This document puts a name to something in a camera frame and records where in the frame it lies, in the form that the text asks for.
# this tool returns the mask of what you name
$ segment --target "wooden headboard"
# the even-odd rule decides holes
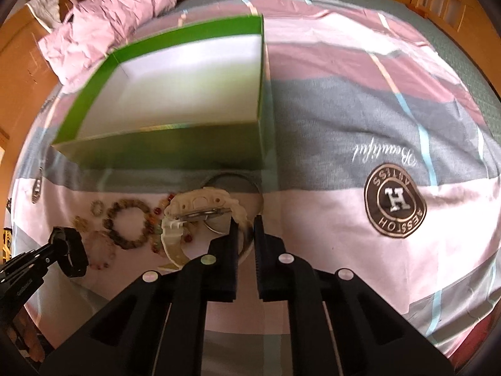
[[[477,64],[501,96],[501,39],[477,0],[412,0]]]

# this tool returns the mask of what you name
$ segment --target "printed logo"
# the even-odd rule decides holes
[[[406,238],[426,216],[426,202],[402,167],[383,164],[367,178],[365,211],[372,226],[391,238]]]
[[[415,167],[417,164],[416,157],[412,148],[402,147],[394,144],[380,143],[372,137],[369,144],[357,144],[353,149],[353,157],[351,162],[361,161],[366,163],[371,160],[377,161],[379,157],[388,158],[388,156],[395,157],[397,160],[402,161],[402,165]]]

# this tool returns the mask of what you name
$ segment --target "bed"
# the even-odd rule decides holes
[[[496,130],[501,127],[498,98],[478,69],[443,32],[405,6],[390,0],[187,0],[164,17],[143,26],[133,39],[208,18],[253,12],[265,16],[265,32],[266,27],[273,29],[268,31],[266,39],[275,103],[277,187],[267,186],[266,177],[258,171],[245,171],[264,188],[271,188],[265,192],[267,232],[282,236],[290,251],[308,259],[316,268],[326,271],[345,265],[353,268],[450,356],[474,326],[492,312],[501,298],[497,251],[497,224],[501,210],[497,177],[501,149],[495,140],[501,138],[501,130]],[[450,201],[450,207],[445,209],[451,214],[436,217],[435,227],[441,227],[441,223],[447,223],[452,218],[458,218],[459,222],[484,219],[485,224],[470,229],[464,225],[456,229],[454,225],[449,225],[450,230],[440,232],[445,240],[437,242],[438,246],[426,241],[435,236],[432,224],[427,226],[428,229],[423,226],[424,233],[419,235],[419,240],[423,242],[421,245],[414,242],[405,250],[384,239],[382,241],[387,246],[384,248],[371,248],[370,243],[361,240],[367,236],[374,238],[374,233],[370,231],[372,228],[365,226],[367,217],[342,212],[342,197],[351,190],[358,191],[367,178],[368,166],[363,162],[362,145],[367,142],[367,149],[374,136],[376,144],[378,140],[383,142],[385,134],[377,127],[364,130],[359,125],[355,129],[358,134],[355,141],[346,141],[340,151],[333,147],[333,143],[343,142],[345,137],[336,136],[335,132],[346,127],[339,124],[339,120],[349,114],[347,109],[367,105],[364,111],[374,120],[380,120],[371,109],[390,101],[396,106],[391,113],[396,117],[394,124],[407,125],[409,120],[402,116],[399,101],[395,101],[400,92],[392,91],[387,80],[387,74],[390,74],[390,79],[396,80],[396,73],[405,66],[393,67],[398,55],[389,55],[385,60],[375,56],[374,60],[363,50],[354,53],[353,47],[340,47],[342,43],[339,41],[333,43],[333,37],[328,32],[329,26],[333,25],[329,23],[324,28],[315,29],[318,35],[315,41],[294,40],[292,31],[296,28],[285,36],[280,33],[288,20],[294,24],[300,18],[313,21],[316,18],[331,18],[329,15],[332,14],[362,24],[394,43],[428,46],[424,36],[436,50],[439,56],[433,56],[430,51],[428,54],[433,58],[433,64],[440,66],[428,67],[427,73],[413,69],[423,78],[419,82],[423,85],[420,86],[426,86],[425,82],[433,84],[440,93],[419,97],[419,89],[412,90],[409,81],[395,82],[411,103],[413,111],[418,112],[418,118],[426,119],[426,112],[432,112],[434,119],[450,121],[445,130],[444,126],[427,121],[432,141],[437,140],[435,143],[443,146],[443,153],[439,152],[441,155],[437,155],[436,159],[439,162],[435,185],[426,168],[415,172],[413,178],[425,193],[430,210],[436,212],[441,208],[437,200]],[[357,39],[353,40],[355,48],[360,43]],[[333,45],[336,49],[329,53]],[[306,56],[302,56],[301,52],[305,51]],[[336,57],[335,54],[341,59],[326,60]],[[364,80],[357,78],[354,70],[357,69],[356,64],[369,66],[371,61],[377,66],[373,68],[375,73],[366,75],[366,79],[380,79],[375,85],[368,86]],[[339,70],[343,63],[349,66]],[[415,96],[420,101],[412,102],[410,97]],[[49,102],[41,110],[27,138],[13,183],[14,254],[46,242],[52,225],[70,226],[74,215],[88,215],[93,199],[111,203],[122,196],[137,196],[154,205],[164,194],[195,189],[207,176],[216,173],[81,170],[49,146],[74,98],[75,93],[59,94],[53,102]],[[331,99],[336,104],[335,112],[332,111],[334,109],[327,111]],[[459,134],[448,136],[454,131],[453,127],[460,129]],[[398,129],[388,133],[386,138],[394,136],[396,131]],[[414,149],[419,148],[419,144],[412,145]],[[463,161],[464,168],[453,171],[451,160],[454,157]],[[353,170],[341,167],[354,161],[358,164]],[[43,195],[38,203],[33,204],[31,190],[40,171],[43,175]],[[445,188],[452,188],[453,191],[440,192]],[[245,190],[236,187],[233,192]],[[475,202],[461,205],[461,194],[464,193],[474,194]],[[254,194],[244,193],[245,196],[254,199]],[[340,215],[339,220],[333,218],[334,210]],[[353,253],[354,248],[346,246],[346,242],[332,240],[329,236],[331,231],[349,231],[351,226],[343,222],[352,219],[364,227],[360,237],[352,239],[358,246],[356,253]],[[330,224],[332,220],[336,221],[335,225]],[[462,240],[466,246],[458,248],[457,239],[463,239],[462,231],[465,230],[468,235],[476,236],[477,242],[473,244]],[[431,263],[425,261],[427,259],[418,259],[419,262],[410,267],[404,255],[413,253],[421,257],[431,254],[438,258],[429,258],[433,260]],[[392,267],[374,264],[374,254],[382,256],[383,262],[391,261]],[[265,306],[256,301],[254,289],[247,286],[255,282],[252,260],[249,258],[240,268],[236,303],[232,307],[212,304],[208,308],[204,374],[292,374],[290,339],[284,316],[286,306]],[[102,272],[89,270],[88,275],[78,282],[70,282],[56,267],[52,267],[46,276],[46,283],[28,302],[28,311],[48,340],[57,346],[133,279],[163,262],[148,248],[118,250],[113,267]]]
[[[477,0],[412,0],[477,65],[494,90],[501,92],[501,39]],[[497,109],[479,104],[494,135],[498,134]]]

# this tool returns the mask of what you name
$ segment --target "gray stripe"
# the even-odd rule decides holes
[[[194,7],[202,7],[210,3],[224,0],[184,0],[177,5],[175,11],[182,11]],[[407,21],[416,28],[436,49],[442,57],[459,75],[468,88],[473,99],[480,108],[482,115],[493,133],[495,140],[501,143],[501,102],[483,75],[473,62],[460,50],[440,29],[431,21],[425,20],[410,11],[405,5],[393,0],[311,0],[317,5],[325,7],[368,7],[372,10],[385,11],[385,15],[400,21]]]
[[[333,76],[273,81],[272,94],[280,189],[331,191],[363,187],[370,172],[383,162],[403,165],[418,185],[429,185],[415,122],[402,111],[391,92],[368,89]],[[439,184],[487,177],[478,155],[477,125],[463,107],[456,102],[437,104],[409,96],[405,99],[429,133]],[[55,134],[53,128],[43,137],[42,131],[33,134],[25,163],[19,169],[20,177],[36,176],[40,158]],[[486,149],[496,152],[484,157],[489,176],[494,177],[498,175],[494,159],[501,159],[501,154],[490,136],[485,141]],[[189,191],[216,174],[207,170],[81,170],[52,148],[46,157],[44,175],[54,184],[78,191]],[[250,174],[261,182],[259,171]]]
[[[492,266],[496,265],[493,282]],[[492,255],[472,272],[442,290],[442,311],[437,330],[431,335],[445,352],[464,330],[477,324],[501,298],[501,259]],[[433,295],[412,303],[404,315],[423,335],[430,324]]]

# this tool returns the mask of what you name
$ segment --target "brown beaded bracelet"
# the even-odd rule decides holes
[[[113,219],[116,218],[119,211],[132,207],[141,209],[145,216],[142,235],[133,241],[123,238],[114,229],[113,222]],[[115,243],[115,245],[123,248],[124,250],[128,250],[130,248],[141,247],[148,241],[148,235],[153,233],[155,230],[153,224],[150,223],[151,219],[152,216],[150,213],[150,207],[143,201],[140,201],[139,199],[120,199],[118,202],[114,202],[111,208],[108,208],[106,211],[106,218],[103,219],[103,226],[108,230],[108,236]]]

